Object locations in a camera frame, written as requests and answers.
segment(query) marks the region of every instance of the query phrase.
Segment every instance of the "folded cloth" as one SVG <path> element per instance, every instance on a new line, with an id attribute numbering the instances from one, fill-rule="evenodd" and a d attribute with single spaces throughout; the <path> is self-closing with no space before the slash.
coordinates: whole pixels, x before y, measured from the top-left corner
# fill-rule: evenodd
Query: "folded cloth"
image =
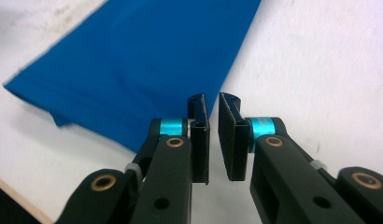
<path id="1" fill-rule="evenodd" d="M 260 0 L 110 0 L 6 85 L 49 111 L 133 151 L 154 118 L 208 111 Z"/>

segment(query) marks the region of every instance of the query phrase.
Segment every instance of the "blue fabric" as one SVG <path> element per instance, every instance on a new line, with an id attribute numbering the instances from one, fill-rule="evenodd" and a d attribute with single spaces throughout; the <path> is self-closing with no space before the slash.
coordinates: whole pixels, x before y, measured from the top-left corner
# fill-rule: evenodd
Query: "blue fabric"
<path id="1" fill-rule="evenodd" d="M 110 0 L 5 85 L 133 151 L 154 118 L 186 118 L 188 97 L 208 111 L 259 0 Z"/>

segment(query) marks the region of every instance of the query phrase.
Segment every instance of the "white surface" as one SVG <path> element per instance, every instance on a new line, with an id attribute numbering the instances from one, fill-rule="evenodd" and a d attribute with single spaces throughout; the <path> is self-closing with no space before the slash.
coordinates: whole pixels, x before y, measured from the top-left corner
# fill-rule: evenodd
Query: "white surface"
<path id="1" fill-rule="evenodd" d="M 0 187 L 50 223 L 89 173 L 134 157 L 95 133 L 57 129 L 2 84 L 102 0 L 0 1 Z M 222 88 L 245 117 L 278 116 L 292 138 L 337 175 L 383 174 L 383 1 L 263 0 Z M 193 185 L 192 223 L 256 223 L 246 182 L 229 183 L 211 118 L 210 184 Z M 249 156 L 250 176 L 253 156 Z"/>

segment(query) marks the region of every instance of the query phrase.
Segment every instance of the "dark floor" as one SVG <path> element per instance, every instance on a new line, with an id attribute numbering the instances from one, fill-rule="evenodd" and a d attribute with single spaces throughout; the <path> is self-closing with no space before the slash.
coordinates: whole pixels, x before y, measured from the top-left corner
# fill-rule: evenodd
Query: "dark floor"
<path id="1" fill-rule="evenodd" d="M 1 223 L 23 224 L 39 222 L 0 190 L 0 224 Z"/>

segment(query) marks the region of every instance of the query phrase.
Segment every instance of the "white table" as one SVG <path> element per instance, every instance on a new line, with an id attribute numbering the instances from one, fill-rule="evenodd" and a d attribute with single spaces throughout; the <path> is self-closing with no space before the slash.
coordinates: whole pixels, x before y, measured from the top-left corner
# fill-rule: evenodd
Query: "white table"
<path id="1" fill-rule="evenodd" d="M 102 0 L 0 0 L 0 188 L 38 220 L 55 221 L 88 174 L 123 170 L 134 153 L 48 113 L 2 84 Z M 263 0 L 223 91 L 245 117 L 281 117 L 292 138 L 337 176 L 362 166 L 383 174 L 383 0 Z M 192 223 L 260 222 L 245 182 L 230 183 L 211 117 L 210 184 L 194 184 Z"/>

